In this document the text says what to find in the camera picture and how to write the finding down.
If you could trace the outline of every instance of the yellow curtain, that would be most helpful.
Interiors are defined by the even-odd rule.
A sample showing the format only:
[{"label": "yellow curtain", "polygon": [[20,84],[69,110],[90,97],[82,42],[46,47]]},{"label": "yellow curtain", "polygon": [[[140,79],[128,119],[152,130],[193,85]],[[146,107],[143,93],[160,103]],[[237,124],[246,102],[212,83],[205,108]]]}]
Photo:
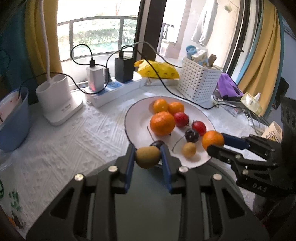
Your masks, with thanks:
[{"label": "yellow curtain", "polygon": [[[44,18],[50,56],[50,71],[62,72],[57,39],[58,0],[44,1]],[[28,55],[35,75],[46,72],[46,56],[41,31],[39,0],[28,0],[25,10],[25,39]],[[38,78],[42,84],[46,77]]]},{"label": "yellow curtain", "polygon": [[264,115],[275,87],[281,54],[279,17],[275,6],[263,1],[263,23],[258,46],[238,87],[242,92],[255,96],[261,93],[259,102]]}]

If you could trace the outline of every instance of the white plate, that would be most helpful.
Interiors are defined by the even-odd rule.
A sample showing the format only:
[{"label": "white plate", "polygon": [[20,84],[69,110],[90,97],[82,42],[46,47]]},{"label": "white plate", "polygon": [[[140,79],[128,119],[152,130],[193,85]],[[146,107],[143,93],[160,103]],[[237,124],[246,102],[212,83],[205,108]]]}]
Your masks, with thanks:
[{"label": "white plate", "polygon": [[147,126],[148,126],[153,139],[164,141],[164,143],[170,149],[171,155],[178,157],[183,166],[186,166],[188,168],[195,168],[195,167],[201,166],[202,164],[210,160],[211,157],[207,154],[207,152],[202,147],[201,137],[199,138],[198,142],[195,143],[197,147],[197,152],[195,156],[190,159],[186,159],[181,152],[183,145],[186,143],[185,138],[183,138],[176,145],[176,147],[174,148],[174,152],[171,151],[176,141],[179,140],[182,136],[184,136],[185,131],[189,127],[185,127],[182,129],[175,127],[175,129],[173,130],[170,136],[157,137],[156,135],[154,135],[154,133],[150,129],[149,123],[150,123],[151,117],[153,116],[153,103],[155,100],[159,98],[165,99],[167,103],[171,103],[175,101],[182,103],[185,107],[184,113],[189,116],[190,125],[192,124],[193,120],[202,121],[207,127],[207,131],[215,130],[210,120],[199,109],[197,109],[193,105],[176,98],[156,96],[156,97],[149,97],[149,98],[138,101],[137,103],[132,105],[127,111],[124,119],[124,128],[125,128],[126,136],[129,139],[129,142],[134,144],[137,149],[140,147],[149,146],[153,142],[153,140],[147,130]]}]

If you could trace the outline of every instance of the white tablecloth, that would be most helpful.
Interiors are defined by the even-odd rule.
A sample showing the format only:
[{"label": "white tablecloth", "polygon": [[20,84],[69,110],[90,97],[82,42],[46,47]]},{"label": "white tablecloth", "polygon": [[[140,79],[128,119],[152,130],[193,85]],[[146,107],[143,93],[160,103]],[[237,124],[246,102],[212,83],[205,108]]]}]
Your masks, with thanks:
[{"label": "white tablecloth", "polygon": [[[60,126],[51,126],[47,122],[39,104],[30,106],[32,126],[28,137],[11,154],[2,154],[1,160],[5,160],[6,167],[0,170],[4,188],[0,204],[24,237],[76,173],[88,174],[125,154],[128,147],[124,132],[126,111],[136,101],[158,95],[172,96],[163,87],[144,86],[99,109],[84,104]],[[254,134],[244,115],[234,118],[222,107],[202,111],[219,132],[238,137]],[[252,157],[247,152],[244,156]],[[211,161],[235,179],[229,165],[214,159]],[[254,194],[243,189],[242,193],[251,208]]]}]

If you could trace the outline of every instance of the metal railing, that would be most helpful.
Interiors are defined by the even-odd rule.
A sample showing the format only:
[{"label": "metal railing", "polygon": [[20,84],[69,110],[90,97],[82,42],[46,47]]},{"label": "metal railing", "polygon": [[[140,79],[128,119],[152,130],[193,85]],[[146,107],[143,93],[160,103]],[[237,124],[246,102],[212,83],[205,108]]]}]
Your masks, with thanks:
[{"label": "metal railing", "polygon": [[[65,24],[69,24],[69,46],[70,46],[70,51],[74,47],[74,33],[73,33],[73,25],[74,25],[74,23],[85,21],[85,20],[96,20],[96,19],[120,19],[119,34],[118,34],[118,50],[120,50],[121,47],[122,47],[124,20],[125,19],[137,20],[138,18],[136,18],[136,17],[128,17],[128,16],[95,16],[95,17],[87,17],[87,18],[78,18],[78,19],[73,19],[73,20],[58,23],[57,26],[62,26],[62,25],[65,25]],[[167,38],[168,28],[170,26],[174,27],[173,25],[170,25],[170,24],[167,24],[167,23],[162,24],[159,43],[161,43],[162,39]],[[112,53],[112,52],[93,53],[93,55],[95,56],[95,55],[101,55],[101,54],[108,54],[108,53]],[[70,58],[62,60],[62,62],[65,62],[65,61],[68,61],[68,60],[70,60]]]}]

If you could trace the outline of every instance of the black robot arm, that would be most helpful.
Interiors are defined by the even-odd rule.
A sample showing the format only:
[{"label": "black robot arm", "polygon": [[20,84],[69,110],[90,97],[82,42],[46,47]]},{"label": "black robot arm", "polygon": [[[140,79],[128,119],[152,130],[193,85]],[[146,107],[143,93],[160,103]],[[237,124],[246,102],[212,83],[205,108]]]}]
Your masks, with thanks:
[{"label": "black robot arm", "polygon": [[[26,240],[88,241],[90,229],[93,241],[117,241],[114,194],[129,189],[135,151],[129,145],[125,156],[97,175],[75,175],[34,223]],[[222,175],[201,175],[181,166],[166,145],[161,146],[161,155],[169,192],[182,194],[179,241],[269,240],[261,222]]]},{"label": "black robot arm", "polygon": [[282,97],[283,136],[281,144],[262,137],[234,137],[222,133],[225,145],[247,149],[266,162],[245,159],[240,153],[219,146],[209,146],[207,152],[231,165],[237,185],[270,200],[281,200],[296,194],[296,101]]}]

